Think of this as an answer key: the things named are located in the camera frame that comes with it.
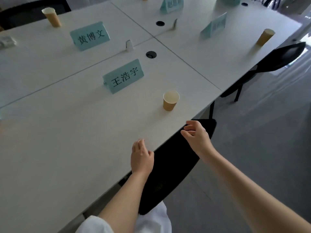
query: person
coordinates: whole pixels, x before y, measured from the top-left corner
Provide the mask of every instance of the person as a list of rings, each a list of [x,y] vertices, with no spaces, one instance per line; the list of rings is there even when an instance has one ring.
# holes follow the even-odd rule
[[[221,156],[213,147],[208,133],[200,122],[187,121],[181,134],[200,159],[208,164],[225,184],[253,232],[311,232],[310,223],[259,187]],[[139,220],[140,217],[144,217],[138,216],[139,202],[153,163],[154,153],[146,149],[144,140],[136,141],[131,155],[132,175],[99,216],[86,219],[77,233],[171,232],[170,222],[167,222],[168,218],[166,219],[166,208],[157,212],[163,217],[158,224],[149,224],[150,227],[137,229],[137,218]]]

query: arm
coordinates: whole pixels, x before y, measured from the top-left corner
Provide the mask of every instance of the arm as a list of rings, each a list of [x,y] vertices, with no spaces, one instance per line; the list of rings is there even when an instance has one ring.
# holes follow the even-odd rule
[[[223,180],[253,232],[311,232],[311,224],[221,156],[198,121],[187,121],[187,124],[181,134]]]
[[[136,141],[131,155],[132,175],[99,214],[114,233],[134,231],[142,190],[153,162],[154,153],[147,151],[144,140]]]

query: chair leg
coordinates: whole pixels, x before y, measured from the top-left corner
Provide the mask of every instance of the chair leg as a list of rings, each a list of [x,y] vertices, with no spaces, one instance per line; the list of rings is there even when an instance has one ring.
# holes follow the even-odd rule
[[[210,105],[210,116],[209,116],[209,119],[213,119],[214,105],[215,105],[215,101],[213,101],[213,103]]]
[[[236,93],[234,102],[237,102],[237,101],[238,101],[239,96],[240,96],[240,93],[241,93],[241,91],[242,91],[242,87],[243,87],[243,84],[242,84],[241,86],[239,86],[239,89],[238,89],[238,92]]]

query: black chair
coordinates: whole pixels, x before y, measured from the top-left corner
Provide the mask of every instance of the black chair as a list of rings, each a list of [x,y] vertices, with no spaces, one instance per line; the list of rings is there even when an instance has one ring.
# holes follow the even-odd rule
[[[215,119],[197,119],[208,132],[210,138],[216,128]],[[155,151],[153,170],[142,192],[138,213],[147,214],[164,200],[189,174],[199,157],[191,149],[188,142],[177,131],[169,140]],[[123,186],[130,172],[119,182]]]
[[[38,0],[0,12],[0,26],[4,30],[45,19],[42,9],[52,7],[58,15],[71,11],[66,0]]]
[[[220,97],[227,97],[237,90],[238,92],[234,100],[237,102],[243,85],[254,78],[257,73],[271,72],[283,68],[297,59],[305,47],[306,43],[302,42],[273,50],[256,65],[257,68],[255,70],[248,71],[244,74],[242,78],[237,80],[231,87],[221,94]],[[215,101],[210,106],[210,118],[213,116],[214,105]]]

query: chinese characters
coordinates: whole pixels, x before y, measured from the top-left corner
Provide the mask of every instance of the chinese characters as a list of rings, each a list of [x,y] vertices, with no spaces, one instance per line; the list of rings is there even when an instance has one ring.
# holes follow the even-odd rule
[[[181,0],[171,0],[167,2],[168,8],[173,8],[181,3]]]
[[[88,33],[86,35],[86,37],[84,35],[81,35],[81,36],[78,37],[78,40],[80,41],[81,45],[83,43],[88,43],[88,42],[90,42],[92,40],[96,40],[96,37],[97,38],[104,37],[105,35],[103,35],[101,32],[102,32],[102,30],[98,30],[96,32],[96,34],[94,34],[93,32],[90,32],[90,33]]]
[[[130,70],[131,75],[136,76],[136,72],[138,71],[137,67],[133,68],[132,70]],[[120,79],[118,79],[119,77],[116,77],[115,79],[111,80],[111,82],[113,82],[112,84],[115,84],[115,86],[118,86],[119,84],[121,84],[122,82],[125,82],[127,80],[130,79],[130,74],[128,72],[124,72],[123,74],[121,74]]]

